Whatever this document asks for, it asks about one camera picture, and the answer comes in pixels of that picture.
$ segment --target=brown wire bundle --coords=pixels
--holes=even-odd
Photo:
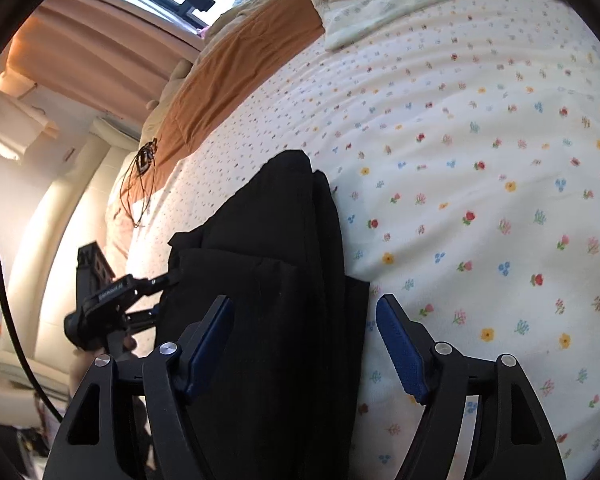
[[[127,216],[129,216],[129,218],[131,218],[134,227],[140,226],[142,216],[144,216],[144,213],[147,212],[151,204],[151,195],[154,193],[155,188],[155,154],[157,151],[158,141],[154,137],[154,140],[151,140],[144,146],[140,147],[136,153],[136,156],[134,157],[134,160],[132,160],[131,164],[129,164],[129,167],[126,168],[124,177],[122,178],[122,183],[120,185],[120,203],[122,204],[122,209],[124,212],[127,214]],[[147,193],[147,190],[145,189],[145,176],[150,170],[152,164],[154,165],[154,170],[151,172],[151,187],[149,189],[149,193]],[[135,177],[134,173],[137,173],[137,178],[140,182],[140,189],[142,190],[142,208],[138,220],[134,219],[131,211],[132,204],[130,202],[131,179]]]

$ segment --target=orange blanket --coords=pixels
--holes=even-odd
[[[269,0],[194,69],[157,134],[148,173],[133,174],[129,203],[164,187],[176,163],[195,152],[255,89],[324,33],[311,0]]]

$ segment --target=white bed sheet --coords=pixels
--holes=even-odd
[[[327,174],[346,271],[372,282],[353,475],[393,480],[422,414],[375,327],[390,292],[465,355],[516,355],[583,478],[600,457],[600,44],[582,20],[553,0],[454,0],[337,53],[318,40],[179,162],[128,272],[165,272],[172,233],[284,149]],[[468,399],[451,479],[474,420]]]

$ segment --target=silver screw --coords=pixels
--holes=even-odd
[[[513,357],[513,355],[509,355],[509,354],[504,354],[500,360],[502,361],[502,364],[504,364],[505,366],[515,366],[516,364],[518,364],[518,361],[516,361],[516,358]]]
[[[162,343],[160,345],[160,353],[162,355],[171,355],[173,354],[176,350],[178,349],[178,345],[176,345],[176,343],[172,343],[172,342],[168,342],[168,343]]]
[[[436,343],[436,352],[441,355],[449,355],[454,351],[453,347],[449,343]]]
[[[102,368],[103,366],[107,366],[111,362],[111,356],[109,354],[102,354],[96,357],[94,361],[95,365],[98,368]]]

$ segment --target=black fabric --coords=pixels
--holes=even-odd
[[[183,279],[162,295],[156,346],[217,295],[236,305],[211,387],[188,408],[216,478],[347,478],[369,284],[344,275],[324,174],[280,153],[170,245]]]

